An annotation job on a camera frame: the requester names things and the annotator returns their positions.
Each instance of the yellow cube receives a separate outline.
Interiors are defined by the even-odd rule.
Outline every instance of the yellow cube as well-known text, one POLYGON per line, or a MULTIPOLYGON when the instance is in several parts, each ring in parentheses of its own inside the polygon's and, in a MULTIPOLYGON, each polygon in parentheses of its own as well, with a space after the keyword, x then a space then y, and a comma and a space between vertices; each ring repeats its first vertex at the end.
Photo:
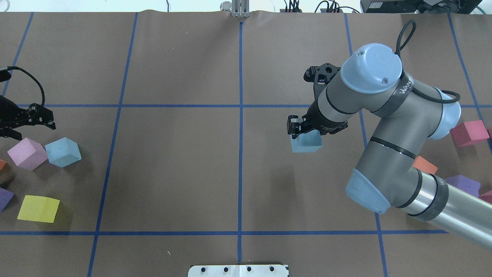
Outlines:
POLYGON ((26 195, 17 219, 53 223, 60 200, 26 195))

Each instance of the grid line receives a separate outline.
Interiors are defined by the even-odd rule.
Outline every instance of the grid line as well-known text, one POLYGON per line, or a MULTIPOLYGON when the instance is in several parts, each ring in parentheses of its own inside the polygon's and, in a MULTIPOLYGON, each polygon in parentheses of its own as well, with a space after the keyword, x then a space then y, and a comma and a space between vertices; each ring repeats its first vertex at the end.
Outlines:
POLYGON ((96 224, 96 228, 95 228, 94 242, 92 243, 91 259, 89 261, 89 270, 87 273, 88 277, 90 277, 92 275, 92 268, 94 266, 95 252, 96 252, 96 248, 97 248, 97 240, 99 238, 99 228, 101 226, 102 211, 104 208, 104 201, 106 199, 106 190, 108 188, 109 173, 111 171, 111 162, 113 160, 113 153, 114 153, 114 149, 115 149, 116 136, 118 134, 118 125, 120 123, 120 114, 121 114, 121 110, 122 110, 121 106, 123 104, 124 90, 125 90, 125 86, 126 86, 126 77, 128 75, 128 68, 130 66, 131 50, 133 48, 133 39, 135 38, 135 29, 137 27, 137 19, 138 19, 138 12, 135 13, 135 18, 133 20, 133 30, 131 32, 130 46, 128 47, 128 56, 126 58, 126 66, 125 66, 125 70, 124 70, 123 83, 122 83, 122 89, 121 89, 121 94, 120 94, 120 103, 118 106, 118 112, 116 113, 115 127, 114 127, 114 131, 113 131, 113 139, 111 141, 111 148, 109 151, 108 166, 106 169, 106 176, 104 178, 104 185, 102 188, 101 203, 99 205, 99 213, 97 215, 97 224, 96 224))
MULTIPOLYGON (((352 56, 352 54, 353 54, 352 40, 350 39, 350 27, 348 24, 348 16, 346 13, 344 13, 343 16, 345 18, 345 28, 347 29, 348 52, 349 52, 350 56, 352 56)), ((364 142, 364 148, 366 148, 368 145, 367 137, 366 137, 366 126, 364 124, 364 116, 362 115, 361 110, 359 111, 359 119, 361 121, 362 140, 364 142)), ((378 240, 379 240, 379 251, 381 253, 381 264, 383 266, 383 274, 384 274, 384 277, 388 277, 388 269, 386 266, 386 254, 384 252, 383 234, 381 233, 381 223, 379 222, 379 214, 377 212, 375 212, 374 217, 376 220, 377 236, 378 236, 378 240)))
POLYGON ((238 173, 238 264, 243 256, 243 22, 239 23, 239 173, 238 173))
MULTIPOLYGON (((237 236, 237 231, 110 231, 98 236, 237 236)), ((378 230, 339 231, 241 231, 244 236, 347 236, 378 235, 378 230)), ((383 235, 448 234, 443 230, 382 230, 383 235)), ((96 232, 85 231, 0 231, 0 236, 95 236, 96 232)))
MULTIPOLYGON (((14 58, 13 65, 16 65, 19 55, 21 53, 21 49, 23 47, 24 41, 26 39, 27 33, 29 31, 30 25, 32 23, 34 13, 31 13, 28 24, 26 26, 23 38, 19 45, 19 49, 14 58)), ((350 30, 348 24, 348 17, 344 14, 345 17, 345 26, 347 32, 347 41, 349 47, 349 53, 352 54, 352 43, 350 39, 350 30)), ((0 231, 0 236, 94 236, 93 248, 91 253, 91 260, 89 265, 88 276, 92 274, 93 262, 95 257, 95 251, 97 246, 97 239, 99 236, 237 236, 238 237, 238 263, 241 262, 242 259, 242 235, 248 236, 327 236, 327 235, 378 235, 380 250, 381 250, 381 259, 383 263, 384 275, 387 276, 386 269, 386 259, 384 253, 384 245, 382 235, 408 235, 408 234, 447 234, 447 232, 443 230, 381 230, 379 216, 375 213, 377 230, 362 230, 362 231, 350 231, 350 230, 342 230, 342 231, 243 231, 242 230, 242 165, 243 165, 243 123, 244 123, 244 108, 296 108, 296 107, 309 107, 308 104, 244 104, 243 103, 243 22, 240 22, 239 25, 239 78, 240 78, 240 104, 123 104, 124 97, 124 88, 126 85, 126 77, 128 73, 128 67, 130 63, 131 51, 133 46, 133 40, 135 36, 136 24, 137 24, 138 13, 135 13, 133 30, 130 39, 130 46, 128 50, 127 62, 125 67, 125 73, 123 76, 122 90, 120 95, 120 101, 118 104, 46 104, 46 107, 112 107, 118 108, 117 117, 115 121, 115 128, 113 133, 113 139, 111 143, 110 154, 108 158, 108 166, 106 171, 106 177, 103 185, 103 192, 101 195, 101 203, 100 209, 98 213, 96 230, 94 232, 86 232, 86 231, 0 231), (119 118, 121 114, 122 108, 130 108, 130 107, 198 107, 198 108, 239 108, 240 110, 240 135, 239 135, 239 172, 238 172, 238 230, 237 231, 177 231, 177 232, 139 232, 139 231, 128 231, 128 232, 100 232, 100 224, 102 217, 102 210, 104 206, 104 199, 107 189, 107 183, 109 179, 109 172, 111 168, 112 155, 114 152, 114 146, 116 141, 116 135, 118 130, 119 118)), ((462 105, 463 108, 475 108, 477 109, 477 113, 481 120, 483 120, 482 115, 480 113, 480 108, 491 108, 492 105, 478 105, 476 100, 465 64, 463 62, 461 51, 458 46, 458 41, 456 38, 456 34, 454 31, 451 15, 448 13, 448 20, 451 27, 451 31, 453 34, 453 39, 455 42, 455 46, 458 52, 458 56, 460 58, 460 62, 469 85, 470 91, 472 93, 472 97, 475 105, 462 105)), ((5 95, 8 87, 8 82, 6 82, 2 95, 5 95)), ((361 121, 361 130, 363 134, 364 145, 367 145, 367 137, 364 125, 364 119, 362 112, 359 113, 360 121, 361 121)))
MULTIPOLYGON (((473 86, 471 85, 470 76, 468 75, 468 70, 466 70, 466 66, 463 61, 463 56, 461 55, 460 46, 458 45, 458 39, 456 38, 455 27, 453 25, 453 19, 451 18, 451 14, 448 13, 448 21, 449 27, 451 28, 451 34, 453 35, 453 40, 455 42, 456 52, 458 53, 458 58, 460 59, 461 67, 463 68, 463 73, 466 78, 466 83, 470 89, 471 97, 473 98, 473 102, 475 103, 475 108, 478 113, 478 118, 483 122, 484 119, 482 117, 482 113, 480 111, 480 106, 478 105, 477 97, 475 95, 475 91, 473 90, 473 86)), ((490 138, 487 139, 487 143, 489 145, 489 150, 492 153, 492 140, 490 138)))
MULTIPOLYGON (((17 49, 17 53, 15 53, 14 62, 12 63, 13 67, 16 66, 17 60, 19 59, 19 55, 21 54, 22 46, 24 46, 24 41, 26 40, 26 37, 28 35, 29 27, 31 27, 31 22, 33 17, 34 17, 34 12, 32 12, 31 16, 29 17, 28 24, 26 25, 26 29, 24 30, 24 34, 22 35, 21 43, 19 43, 19 48, 17 49)), ((3 87, 3 91, 1 93, 2 96, 5 96, 5 94, 7 93, 7 88, 9 83, 10 80, 7 80, 5 86, 3 87)))
MULTIPOLYGON (((29 104, 18 104, 29 107, 29 104)), ((55 108, 240 108, 238 104, 45 104, 55 108)), ((244 104, 243 108, 309 108, 309 104, 244 104)), ((492 105, 460 105, 461 108, 492 108, 492 105)))

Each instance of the foam cube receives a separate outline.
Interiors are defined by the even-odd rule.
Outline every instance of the foam cube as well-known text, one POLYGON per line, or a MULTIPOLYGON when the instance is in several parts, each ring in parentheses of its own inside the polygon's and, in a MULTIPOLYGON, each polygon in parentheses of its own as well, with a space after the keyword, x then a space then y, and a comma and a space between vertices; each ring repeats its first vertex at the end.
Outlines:
POLYGON ((490 138, 481 120, 467 121, 459 124, 451 129, 451 136, 458 147, 475 145, 490 138))
POLYGON ((29 138, 21 140, 7 153, 18 167, 31 171, 48 159, 44 148, 29 138))
POLYGON ((323 146, 321 134, 318 130, 312 130, 306 134, 300 134, 297 138, 290 138, 290 145, 293 153, 316 152, 323 146))
POLYGON ((412 166, 427 174, 434 175, 437 172, 437 166, 431 164, 429 161, 422 158, 421 156, 415 158, 412 166))
POLYGON ((492 190, 479 196, 485 202, 492 204, 492 190))
POLYGON ((466 193, 478 197, 478 190, 480 189, 480 183, 475 180, 467 178, 463 175, 456 175, 447 178, 446 182, 466 193))
POLYGON ((57 199, 26 195, 17 219, 53 223, 59 204, 57 199))
POLYGON ((0 188, 0 212, 7 206, 12 197, 14 197, 13 192, 0 188))
POLYGON ((82 160, 79 146, 69 138, 61 138, 45 147, 50 163, 61 168, 82 160))
POLYGON ((0 160, 0 171, 7 165, 7 162, 4 160, 0 160))

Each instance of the black band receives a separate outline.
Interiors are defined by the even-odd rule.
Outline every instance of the black band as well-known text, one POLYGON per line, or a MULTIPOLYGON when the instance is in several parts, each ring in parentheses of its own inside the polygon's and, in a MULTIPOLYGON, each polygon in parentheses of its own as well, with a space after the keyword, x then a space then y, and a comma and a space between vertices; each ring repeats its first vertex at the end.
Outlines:
POLYGON ((408 75, 406 72, 403 73, 403 76, 398 83, 397 88, 393 92, 393 94, 389 97, 386 103, 379 108, 377 111, 372 112, 373 114, 384 118, 390 116, 392 113, 397 111, 397 109, 403 104, 405 99, 408 97, 413 88, 413 78, 408 75))
POLYGON ((411 217, 420 221, 429 221, 436 218, 448 203, 449 187, 446 181, 437 176, 434 177, 437 188, 435 192, 434 200, 430 203, 429 207, 419 214, 409 214, 411 217))
POLYGON ((415 192, 413 193, 412 197, 405 204, 403 204, 397 208, 404 208, 404 207, 410 205, 415 200, 415 198, 417 198, 417 196, 419 195, 420 189, 422 188, 422 172, 418 169, 416 169, 416 170, 419 173, 419 183, 417 184, 417 188, 415 189, 415 192))
POLYGON ((337 109, 337 107, 335 107, 335 106, 332 104, 332 102, 330 101, 330 98, 328 97, 328 92, 326 93, 326 100, 328 100, 328 103, 330 104, 330 106, 331 106, 334 110, 336 110, 337 112, 339 112, 339 113, 343 113, 343 114, 354 114, 354 113, 357 113, 357 112, 352 112, 352 113, 350 113, 350 112, 344 112, 344 111, 342 111, 342 110, 337 109))
POLYGON ((406 155, 412 159, 415 160, 415 158, 417 158, 417 155, 415 155, 414 153, 406 150, 405 148, 401 148, 399 147, 398 145, 395 145, 395 144, 392 144, 391 142, 389 141, 385 141, 384 139, 380 139, 380 138, 376 138, 376 137, 371 137, 369 141, 374 141, 376 143, 379 143, 379 144, 382 144, 386 147, 389 147, 397 152, 400 152, 401 154, 403 155, 406 155))

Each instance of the light blue cube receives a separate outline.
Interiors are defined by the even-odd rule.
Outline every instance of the light blue cube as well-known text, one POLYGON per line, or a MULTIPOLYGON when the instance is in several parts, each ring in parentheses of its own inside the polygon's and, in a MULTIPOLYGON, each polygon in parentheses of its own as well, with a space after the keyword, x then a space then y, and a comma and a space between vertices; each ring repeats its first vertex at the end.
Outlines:
POLYGON ((61 138, 45 146, 50 164, 64 168, 82 160, 79 146, 73 140, 61 138))
POLYGON ((290 138, 292 152, 294 153, 309 153, 316 152, 323 146, 321 134, 318 130, 312 130, 306 134, 300 134, 297 138, 290 138))

